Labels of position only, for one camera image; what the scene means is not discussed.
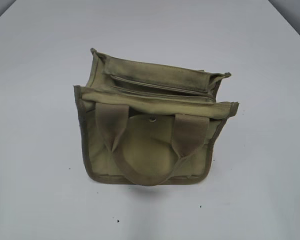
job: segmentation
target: carry handle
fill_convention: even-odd
[[[210,119],[203,116],[176,114],[173,124],[171,146],[178,160],[168,174],[148,176],[138,173],[126,160],[120,139],[127,128],[128,105],[114,105],[97,102],[95,105],[96,125],[111,156],[132,183],[155,186],[164,183],[193,155],[205,142]]]

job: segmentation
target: bag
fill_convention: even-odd
[[[91,52],[89,81],[74,86],[87,174],[143,186],[203,180],[215,141],[238,110],[237,102],[216,102],[231,74]]]

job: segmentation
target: white surface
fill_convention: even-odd
[[[206,180],[89,179],[73,85],[88,80],[91,47],[233,74],[218,100],[239,111]],[[0,18],[0,240],[11,239],[300,240],[299,35],[266,0],[16,1]]]

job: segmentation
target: canvas tote bag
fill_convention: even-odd
[[[230,73],[124,60],[97,52],[86,86],[74,86],[87,174],[106,184],[202,181],[237,102],[216,102]]]

